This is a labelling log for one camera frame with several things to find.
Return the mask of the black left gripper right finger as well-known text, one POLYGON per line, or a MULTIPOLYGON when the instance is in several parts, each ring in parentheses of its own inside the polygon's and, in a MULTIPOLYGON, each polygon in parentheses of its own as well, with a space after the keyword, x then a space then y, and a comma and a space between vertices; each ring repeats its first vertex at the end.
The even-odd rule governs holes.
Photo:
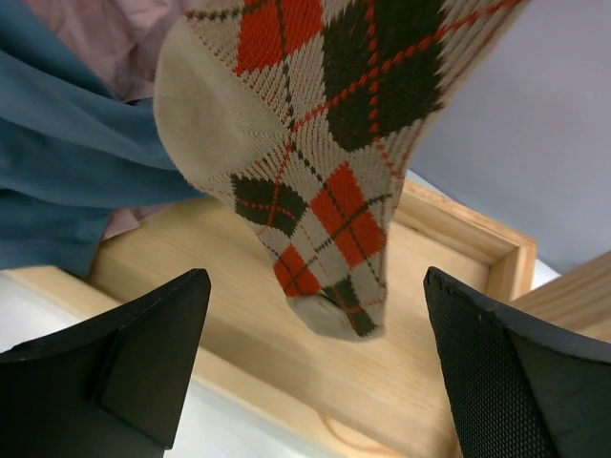
POLYGON ((607 457, 610 345, 431 267, 423 280, 465 457, 607 457))

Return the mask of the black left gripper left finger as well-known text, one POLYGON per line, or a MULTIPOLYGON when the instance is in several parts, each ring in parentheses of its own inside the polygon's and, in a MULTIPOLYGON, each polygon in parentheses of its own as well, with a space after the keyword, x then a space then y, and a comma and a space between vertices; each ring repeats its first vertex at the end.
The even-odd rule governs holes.
POLYGON ((211 292, 194 269, 1 355, 4 457, 161 457, 172 448, 211 292))

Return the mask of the argyle patterned sock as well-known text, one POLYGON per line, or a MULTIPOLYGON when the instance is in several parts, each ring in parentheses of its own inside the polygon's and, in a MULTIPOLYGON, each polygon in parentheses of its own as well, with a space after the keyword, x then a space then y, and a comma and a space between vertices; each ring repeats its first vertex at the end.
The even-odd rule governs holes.
POLYGON ((340 274, 386 251, 410 155, 522 1, 205 1, 161 47, 158 133, 186 181, 259 233, 365 215, 340 274))

